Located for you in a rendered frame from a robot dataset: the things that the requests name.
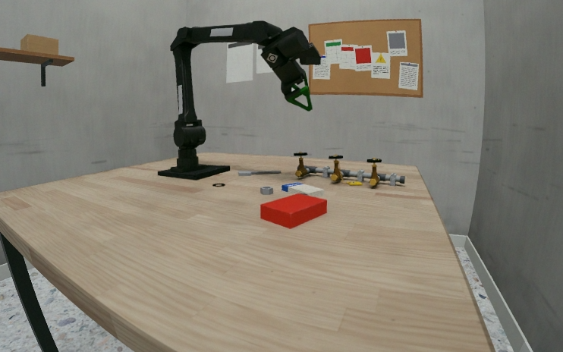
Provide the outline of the red rectangular block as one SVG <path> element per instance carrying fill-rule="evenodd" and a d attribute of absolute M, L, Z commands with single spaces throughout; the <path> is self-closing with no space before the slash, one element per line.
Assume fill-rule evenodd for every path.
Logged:
<path fill-rule="evenodd" d="M 327 200 L 300 193 L 260 204 L 261 219 L 290 229 L 326 212 Z"/>

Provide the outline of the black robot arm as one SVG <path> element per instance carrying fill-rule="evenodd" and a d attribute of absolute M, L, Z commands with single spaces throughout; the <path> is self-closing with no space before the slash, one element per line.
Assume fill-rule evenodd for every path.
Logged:
<path fill-rule="evenodd" d="M 207 42 L 249 42 L 265 46 L 261 56 L 270 68 L 289 58 L 280 68 L 290 81 L 302 75 L 298 58 L 302 65 L 321 64 L 321 55 L 314 44 L 309 44 L 304 32 L 296 27 L 282 32 L 280 27 L 258 20 L 246 24 L 180 28 L 170 45 L 175 58 L 178 94 L 178 120 L 173 137 L 179 147 L 177 166 L 171 167 L 171 171 L 177 173 L 206 169 L 206 165 L 198 164 L 197 149 L 194 149 L 204 144 L 206 130 L 202 120 L 197 120 L 194 108 L 190 57 L 193 48 Z"/>

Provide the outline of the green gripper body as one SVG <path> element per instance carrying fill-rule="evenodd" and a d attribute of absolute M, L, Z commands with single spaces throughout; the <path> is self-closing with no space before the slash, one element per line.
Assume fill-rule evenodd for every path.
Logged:
<path fill-rule="evenodd" d="M 288 77 L 286 76 L 286 74 L 283 72 L 283 70 L 280 68 L 287 61 L 288 61 L 288 58 L 286 58 L 286 60 L 283 61 L 279 66 L 272 68 L 274 73 L 277 75 L 277 77 L 281 81 L 281 91 L 285 95 L 286 100 L 290 99 L 292 96 L 294 96 L 294 95 L 296 95 L 300 92 L 299 87 L 291 92 L 291 86 L 294 85 L 294 84 L 299 85 L 300 83 L 303 83 L 303 79 L 305 79 L 305 70 L 301 68 L 302 75 L 300 75 L 296 79 L 290 81 L 288 79 Z"/>

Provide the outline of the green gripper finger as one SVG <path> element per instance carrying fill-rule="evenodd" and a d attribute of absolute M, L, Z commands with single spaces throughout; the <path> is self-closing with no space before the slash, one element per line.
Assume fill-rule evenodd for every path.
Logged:
<path fill-rule="evenodd" d="M 306 71 L 305 71 L 305 79 L 304 79 L 304 83 L 305 83 L 305 86 L 306 86 L 306 85 L 308 86 L 308 82 L 307 82 L 307 76 L 306 76 Z M 291 87 L 292 87 L 293 89 L 297 89 L 297 88 L 298 88 L 298 86 L 296 86 L 295 84 L 294 84 L 294 85 L 292 85 Z M 308 86 L 308 89 L 309 89 L 309 86 Z"/>
<path fill-rule="evenodd" d="M 305 106 L 304 104 L 302 104 L 302 103 L 298 102 L 297 100 L 295 100 L 297 97 L 299 97 L 299 96 L 301 96 L 301 95 L 306 95 L 308 106 Z M 301 89 L 300 89 L 300 92 L 299 92 L 298 94 L 292 96 L 290 99 L 287 99 L 286 101 L 289 102 L 289 103 L 291 103 L 291 104 L 297 105 L 297 106 L 299 106 L 299 107 L 301 107 L 301 108 L 307 110 L 308 112 L 313 109 L 312 103 L 311 103 L 311 100 L 310 100 L 310 94 L 309 94 L 308 86 L 307 86 L 307 85 L 306 85 L 305 87 L 301 88 Z"/>

